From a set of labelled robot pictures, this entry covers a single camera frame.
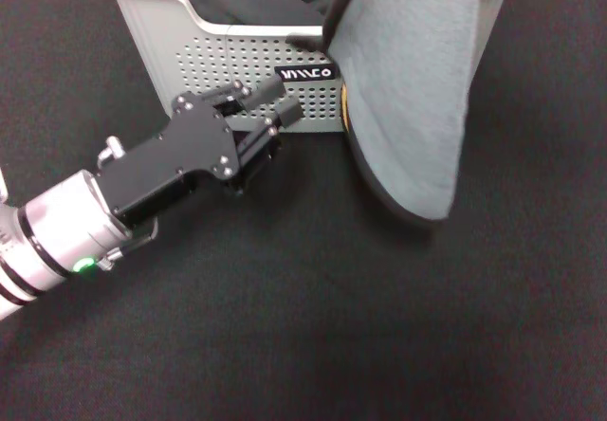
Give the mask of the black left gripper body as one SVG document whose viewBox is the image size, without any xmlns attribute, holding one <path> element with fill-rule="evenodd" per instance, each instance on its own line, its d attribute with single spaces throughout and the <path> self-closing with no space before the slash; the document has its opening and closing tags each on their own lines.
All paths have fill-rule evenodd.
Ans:
<svg viewBox="0 0 607 421">
<path fill-rule="evenodd" d="M 133 229 L 212 177 L 238 174 L 236 144 L 226 119 L 201 95 L 182 94 L 167 126 L 108 162 L 97 184 L 110 212 Z"/>
</svg>

